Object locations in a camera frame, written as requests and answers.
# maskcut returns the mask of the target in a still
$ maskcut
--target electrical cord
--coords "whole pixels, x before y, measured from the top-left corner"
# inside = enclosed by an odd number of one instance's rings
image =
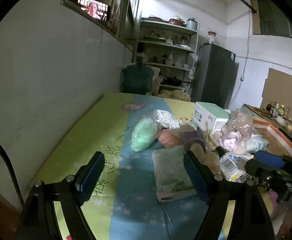
[[[21,194],[21,190],[19,189],[19,184],[17,182],[16,175],[15,175],[12,163],[11,163],[10,159],[8,158],[5,150],[3,149],[3,147],[1,145],[0,145],[0,156],[3,158],[3,160],[4,160],[5,164],[6,164],[6,167],[7,167],[8,171],[10,173],[10,176],[12,178],[15,191],[17,193],[17,196],[19,197],[19,202],[21,203],[21,205],[23,207],[24,206],[24,200],[23,200],[23,197],[22,197],[22,194]]]
[[[250,13],[248,11],[248,17],[249,17],[249,27],[248,27],[248,41],[247,41],[247,55],[246,55],[246,59],[244,61],[244,71],[242,72],[242,76],[244,75],[244,72],[245,72],[245,67],[246,67],[246,64],[247,64],[247,59],[248,59],[248,55],[249,55],[249,41],[250,41],[250,24],[251,24],[251,20],[250,20]],[[240,84],[239,84],[239,87],[238,87],[238,90],[237,90],[237,93],[235,94],[234,98],[232,99],[232,101],[230,102],[229,104],[229,108],[230,106],[233,104],[233,102],[235,101],[238,93],[239,93],[239,90],[241,88],[241,84],[242,84],[242,80],[240,80]]]

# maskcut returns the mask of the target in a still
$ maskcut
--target person on phone screen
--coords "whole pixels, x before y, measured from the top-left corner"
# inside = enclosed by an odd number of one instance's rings
[[[97,8],[98,8],[98,3],[95,2],[95,1],[91,1],[89,3],[89,11],[87,13],[93,18],[101,20],[99,15],[96,13],[97,12]]]

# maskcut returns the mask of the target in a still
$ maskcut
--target dark gray refrigerator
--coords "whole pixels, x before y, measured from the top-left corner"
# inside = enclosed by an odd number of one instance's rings
[[[215,44],[203,46],[191,85],[191,101],[228,108],[238,71],[235,58],[236,54]]]

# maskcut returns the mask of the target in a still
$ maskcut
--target smartphone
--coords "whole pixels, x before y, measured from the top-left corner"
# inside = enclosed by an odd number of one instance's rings
[[[78,6],[96,20],[109,21],[110,5],[95,0],[77,0]]]

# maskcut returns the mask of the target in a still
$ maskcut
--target metal shelf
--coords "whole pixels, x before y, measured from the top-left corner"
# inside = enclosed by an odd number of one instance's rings
[[[139,40],[138,42],[143,42],[143,43],[147,43],[147,44],[153,44],[153,45],[156,45],[156,46],[166,46],[166,47],[170,47],[172,49],[182,50],[182,51],[187,52],[187,53],[194,53],[195,52],[192,49],[186,49],[186,48],[183,48],[183,47],[180,47],[180,46],[171,45],[169,43],[162,43],[162,42],[156,42],[156,41],[143,41],[143,40]]]
[[[154,67],[171,67],[171,68],[177,68],[177,69],[182,69],[185,71],[190,71],[189,68],[184,68],[184,67],[176,67],[176,66],[172,66],[172,65],[166,65],[166,64],[159,64],[159,63],[152,63],[152,62],[145,62],[146,65],[151,65]]]
[[[188,35],[194,35],[197,34],[196,31],[187,29],[186,27],[183,26],[178,26],[170,23],[163,23],[163,22],[157,22],[157,21],[152,21],[152,20],[142,20],[141,21],[141,27],[146,27],[146,28],[160,28],[163,30],[168,30],[172,32],[180,32]]]
[[[166,84],[160,84],[161,87],[167,87],[167,88],[175,88],[175,89],[184,89],[185,87],[177,87],[172,85],[166,85]]]

